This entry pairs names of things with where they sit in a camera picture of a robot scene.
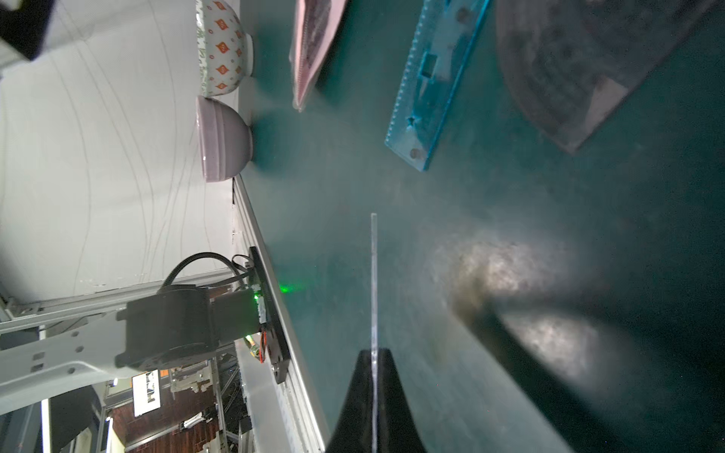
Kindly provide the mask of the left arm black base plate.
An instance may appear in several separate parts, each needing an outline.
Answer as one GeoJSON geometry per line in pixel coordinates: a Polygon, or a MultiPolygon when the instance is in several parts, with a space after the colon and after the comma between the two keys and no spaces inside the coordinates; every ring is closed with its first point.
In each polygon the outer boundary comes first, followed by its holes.
{"type": "Polygon", "coordinates": [[[290,347],[281,323],[270,274],[264,266],[260,250],[258,247],[251,247],[249,254],[254,264],[256,283],[260,285],[261,298],[264,300],[264,331],[267,345],[265,356],[270,362],[276,383],[283,384],[287,379],[292,362],[290,347]]]}

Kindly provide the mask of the clear triangle set square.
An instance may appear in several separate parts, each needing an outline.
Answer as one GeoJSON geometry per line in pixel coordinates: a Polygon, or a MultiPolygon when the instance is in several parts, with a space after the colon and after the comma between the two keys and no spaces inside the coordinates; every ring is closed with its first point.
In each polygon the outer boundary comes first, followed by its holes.
{"type": "Polygon", "coordinates": [[[378,301],[378,215],[371,213],[371,377],[372,377],[372,419],[371,451],[379,452],[378,414],[379,414],[379,301],[378,301]]]}

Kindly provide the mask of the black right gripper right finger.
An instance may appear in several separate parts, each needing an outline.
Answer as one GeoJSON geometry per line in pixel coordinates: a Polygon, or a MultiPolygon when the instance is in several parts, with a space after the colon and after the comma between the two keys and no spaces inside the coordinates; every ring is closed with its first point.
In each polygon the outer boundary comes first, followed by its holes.
{"type": "Polygon", "coordinates": [[[379,452],[426,452],[409,408],[393,354],[381,348],[378,357],[377,444],[379,452]]]}

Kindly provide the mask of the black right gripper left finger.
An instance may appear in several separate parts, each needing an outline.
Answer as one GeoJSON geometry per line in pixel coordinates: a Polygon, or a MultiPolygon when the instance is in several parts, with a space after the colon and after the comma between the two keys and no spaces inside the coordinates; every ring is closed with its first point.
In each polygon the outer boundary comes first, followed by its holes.
{"type": "Polygon", "coordinates": [[[337,425],[327,445],[328,452],[371,452],[373,377],[371,352],[363,350],[357,358],[347,396],[337,425]]]}

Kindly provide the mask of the blue transparent straight ruler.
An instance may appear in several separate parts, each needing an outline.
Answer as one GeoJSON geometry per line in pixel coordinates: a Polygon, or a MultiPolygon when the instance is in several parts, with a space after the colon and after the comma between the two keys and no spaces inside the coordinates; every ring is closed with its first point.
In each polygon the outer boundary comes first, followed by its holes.
{"type": "Polygon", "coordinates": [[[429,167],[489,6],[423,3],[385,136],[386,146],[420,172],[429,167]]]}

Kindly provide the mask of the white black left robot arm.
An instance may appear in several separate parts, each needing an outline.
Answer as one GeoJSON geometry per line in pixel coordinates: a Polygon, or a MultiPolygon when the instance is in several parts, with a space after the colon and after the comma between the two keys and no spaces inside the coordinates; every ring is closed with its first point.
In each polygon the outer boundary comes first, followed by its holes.
{"type": "Polygon", "coordinates": [[[1,411],[143,372],[189,366],[261,329],[251,289],[210,298],[177,287],[113,314],[1,353],[1,411]]]}

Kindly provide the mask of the clear protractor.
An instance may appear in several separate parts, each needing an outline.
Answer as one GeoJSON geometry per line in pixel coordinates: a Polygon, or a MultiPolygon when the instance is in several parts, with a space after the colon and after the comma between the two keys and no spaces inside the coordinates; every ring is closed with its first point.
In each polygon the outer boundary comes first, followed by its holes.
{"type": "Polygon", "coordinates": [[[498,1],[498,66],[523,114],[577,151],[714,1],[498,1]]]}

